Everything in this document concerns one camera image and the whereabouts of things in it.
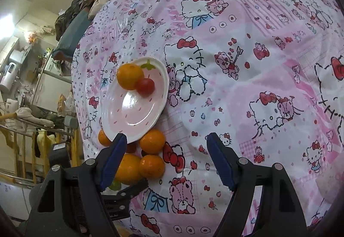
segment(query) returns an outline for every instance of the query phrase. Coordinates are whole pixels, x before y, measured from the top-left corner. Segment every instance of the cherry tomato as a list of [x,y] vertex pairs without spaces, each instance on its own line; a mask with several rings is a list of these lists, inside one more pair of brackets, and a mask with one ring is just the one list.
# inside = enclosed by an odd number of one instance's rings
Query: cherry tomato
[[149,78],[140,79],[136,83],[136,90],[142,96],[148,96],[153,93],[155,89],[154,81]]

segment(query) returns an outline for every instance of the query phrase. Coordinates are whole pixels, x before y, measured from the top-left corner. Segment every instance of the oval strawberry plate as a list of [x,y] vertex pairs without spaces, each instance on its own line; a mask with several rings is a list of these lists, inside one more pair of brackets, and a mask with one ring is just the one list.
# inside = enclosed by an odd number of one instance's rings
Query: oval strawberry plate
[[144,77],[154,81],[154,92],[142,97],[136,90],[123,89],[114,79],[101,102],[101,120],[106,136],[112,140],[117,133],[123,133],[128,143],[141,139],[155,125],[169,91],[169,77],[161,61],[142,57],[131,63],[139,65]]

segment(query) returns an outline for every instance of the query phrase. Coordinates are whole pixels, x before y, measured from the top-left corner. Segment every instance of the green fruit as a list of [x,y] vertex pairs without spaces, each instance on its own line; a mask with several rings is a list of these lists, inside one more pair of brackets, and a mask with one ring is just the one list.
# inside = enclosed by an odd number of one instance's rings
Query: green fruit
[[112,184],[109,186],[109,189],[113,191],[119,191],[121,187],[122,187],[122,184],[119,181],[114,180]]

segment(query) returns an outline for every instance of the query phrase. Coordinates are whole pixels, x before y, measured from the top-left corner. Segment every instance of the hello kitty print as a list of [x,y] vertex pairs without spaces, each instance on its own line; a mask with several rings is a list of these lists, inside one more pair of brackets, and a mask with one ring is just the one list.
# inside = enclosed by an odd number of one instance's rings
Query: hello kitty print
[[156,124],[166,171],[131,200],[122,226],[140,236],[214,235],[232,192],[207,150],[211,132],[254,164],[281,163],[307,225],[319,222],[330,205],[315,180],[344,142],[343,26],[335,0],[109,0],[72,62],[85,158],[103,148],[104,96],[122,64],[155,57],[169,76]]

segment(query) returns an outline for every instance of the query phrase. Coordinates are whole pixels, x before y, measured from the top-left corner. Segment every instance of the pink tablecloth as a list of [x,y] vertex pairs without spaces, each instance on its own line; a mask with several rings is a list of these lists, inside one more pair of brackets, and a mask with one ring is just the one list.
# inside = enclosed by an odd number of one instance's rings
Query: pink tablecloth
[[147,236],[213,235],[232,193],[206,150],[210,132],[255,164],[283,164],[307,224],[321,219],[330,205],[315,179],[344,140],[343,25],[334,0],[109,0],[73,59],[85,158],[102,148],[102,99],[119,65],[156,57],[170,76],[157,123],[166,172],[122,223]]

